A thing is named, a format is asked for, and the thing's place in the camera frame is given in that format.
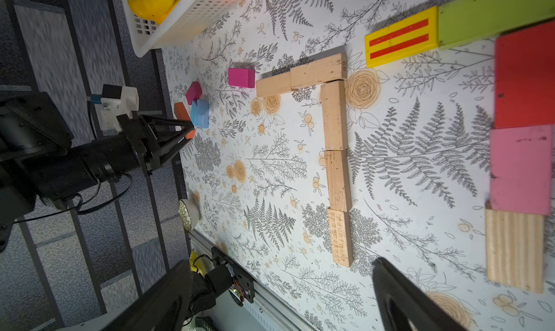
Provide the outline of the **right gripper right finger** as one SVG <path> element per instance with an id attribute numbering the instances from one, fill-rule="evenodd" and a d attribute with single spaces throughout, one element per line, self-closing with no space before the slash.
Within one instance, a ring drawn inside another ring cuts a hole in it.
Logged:
<path id="1" fill-rule="evenodd" d="M 373 261 L 374 293 L 386 330 L 463 330 L 393 264 Z"/>

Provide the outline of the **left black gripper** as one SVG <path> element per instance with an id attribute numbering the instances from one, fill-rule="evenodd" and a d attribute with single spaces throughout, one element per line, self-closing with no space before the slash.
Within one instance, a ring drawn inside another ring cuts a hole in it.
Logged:
<path id="1" fill-rule="evenodd" d="M 145 176 L 170 162 L 191 140 L 186 136 L 195 130 L 190 120 L 149 115 L 131 119 L 127 114 L 119 115 L 117 120 Z"/>

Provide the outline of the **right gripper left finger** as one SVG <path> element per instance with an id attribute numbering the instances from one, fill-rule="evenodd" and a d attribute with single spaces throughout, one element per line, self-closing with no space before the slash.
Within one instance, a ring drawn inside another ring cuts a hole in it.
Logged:
<path id="1" fill-rule="evenodd" d="M 178 262 L 135 302 L 66 330 L 181 330 L 191 318 L 193 274 Z"/>

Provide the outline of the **natural wood block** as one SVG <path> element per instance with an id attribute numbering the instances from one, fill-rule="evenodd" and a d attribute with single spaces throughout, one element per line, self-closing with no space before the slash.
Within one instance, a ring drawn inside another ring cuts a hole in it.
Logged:
<path id="1" fill-rule="evenodd" d="M 347 57 L 344 53 L 337 53 L 324 59 L 296 66 L 290 70 L 290 75 L 293 90 L 347 79 Z"/>
<path id="2" fill-rule="evenodd" d="M 293 92 L 291 86 L 291 73 L 285 72 L 279 75 L 260 79 L 256 82 L 258 98 L 266 98 L 272 95 L 282 95 Z"/>
<path id="3" fill-rule="evenodd" d="M 354 261 L 351 222 L 347 212 L 328 209 L 330 243 L 333 261 L 351 267 Z"/>

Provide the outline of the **magenta block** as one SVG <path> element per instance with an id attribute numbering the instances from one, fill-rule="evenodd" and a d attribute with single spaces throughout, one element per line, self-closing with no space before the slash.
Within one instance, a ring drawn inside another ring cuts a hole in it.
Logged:
<path id="1" fill-rule="evenodd" d="M 256 71 L 254 69 L 229 68 L 228 84 L 237 88 L 253 89 L 256 87 Z"/>

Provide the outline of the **wood block marked 71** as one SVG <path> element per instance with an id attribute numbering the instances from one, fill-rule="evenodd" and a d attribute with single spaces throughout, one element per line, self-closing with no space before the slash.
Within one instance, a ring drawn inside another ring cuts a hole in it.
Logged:
<path id="1" fill-rule="evenodd" d="M 352 199 L 346 151 L 326 150 L 325 167 L 330 208 L 348 212 L 352 208 Z"/>

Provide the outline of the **pink block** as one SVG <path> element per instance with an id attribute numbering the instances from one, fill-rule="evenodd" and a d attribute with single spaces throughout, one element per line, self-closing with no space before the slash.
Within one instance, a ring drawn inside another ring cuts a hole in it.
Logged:
<path id="1" fill-rule="evenodd" d="M 491 130 L 489 202 L 493 209 L 549 215 L 552 134 L 550 125 Z"/>

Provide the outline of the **red block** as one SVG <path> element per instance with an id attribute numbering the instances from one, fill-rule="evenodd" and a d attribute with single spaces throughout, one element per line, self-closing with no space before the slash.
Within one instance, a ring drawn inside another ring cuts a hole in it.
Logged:
<path id="1" fill-rule="evenodd" d="M 554 22 L 498 38 L 494 56 L 494 127 L 553 124 Z"/>

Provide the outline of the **yellow block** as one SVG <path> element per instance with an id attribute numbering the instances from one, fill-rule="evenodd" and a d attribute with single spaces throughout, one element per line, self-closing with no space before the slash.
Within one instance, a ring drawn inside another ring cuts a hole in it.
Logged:
<path id="1" fill-rule="evenodd" d="M 367 67 L 375 68 L 436 49 L 438 15 L 439 8 L 435 6 L 365 36 Z"/>

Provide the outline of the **green block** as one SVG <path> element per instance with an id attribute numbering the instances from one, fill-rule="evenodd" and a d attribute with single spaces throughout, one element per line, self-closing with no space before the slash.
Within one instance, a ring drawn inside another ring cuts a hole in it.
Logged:
<path id="1" fill-rule="evenodd" d="M 554 18 L 554 0 L 455 0 L 439 8 L 438 43 L 451 49 Z"/>

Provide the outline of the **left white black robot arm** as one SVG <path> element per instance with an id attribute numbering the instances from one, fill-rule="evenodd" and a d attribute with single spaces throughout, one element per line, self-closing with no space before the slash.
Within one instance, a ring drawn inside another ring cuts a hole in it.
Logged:
<path id="1" fill-rule="evenodd" d="M 166 165 L 195 129 L 188 119 L 117 117 L 122 131 L 73 146 L 74 135 L 47 93 L 1 100 L 1 249 L 13 225 L 36 200 L 68 211 L 83 190 L 118 180 L 134 169 L 145 175 Z"/>

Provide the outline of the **purple block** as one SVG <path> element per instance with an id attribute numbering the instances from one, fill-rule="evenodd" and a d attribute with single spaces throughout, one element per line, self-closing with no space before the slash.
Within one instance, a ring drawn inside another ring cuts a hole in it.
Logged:
<path id="1" fill-rule="evenodd" d="M 191 106 L 194 101 L 202 98 L 202 86 L 198 81 L 192 82 L 186 91 L 186 102 Z"/>

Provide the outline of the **patterned ceramic bowl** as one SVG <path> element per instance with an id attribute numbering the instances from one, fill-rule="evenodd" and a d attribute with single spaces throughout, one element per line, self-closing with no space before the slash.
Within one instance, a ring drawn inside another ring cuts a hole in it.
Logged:
<path id="1" fill-rule="evenodd" d="M 188 232 L 194 230 L 201 219 L 198 205 L 188 199 L 179 200 L 179 215 L 184 229 Z"/>

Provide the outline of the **white plastic basket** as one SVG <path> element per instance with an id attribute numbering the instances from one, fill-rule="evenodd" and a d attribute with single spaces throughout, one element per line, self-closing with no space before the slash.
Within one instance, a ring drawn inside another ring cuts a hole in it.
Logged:
<path id="1" fill-rule="evenodd" d="M 180 0 L 160 24 L 152 17 L 137 16 L 128 0 L 121 1 L 134 53 L 143 57 L 151 50 L 193 40 L 241 0 Z"/>

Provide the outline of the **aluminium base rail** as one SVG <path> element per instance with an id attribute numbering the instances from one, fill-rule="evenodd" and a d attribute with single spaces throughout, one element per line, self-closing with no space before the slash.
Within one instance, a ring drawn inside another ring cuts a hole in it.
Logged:
<path id="1" fill-rule="evenodd" d="M 236 303 L 232 307 L 216 306 L 215 319 L 225 322 L 228 330 L 316 330 L 305 317 L 198 231 L 189 233 L 188 240 L 190 249 L 208 256 L 210 266 L 225 265 L 237 284 L 238 295 L 230 295 Z"/>

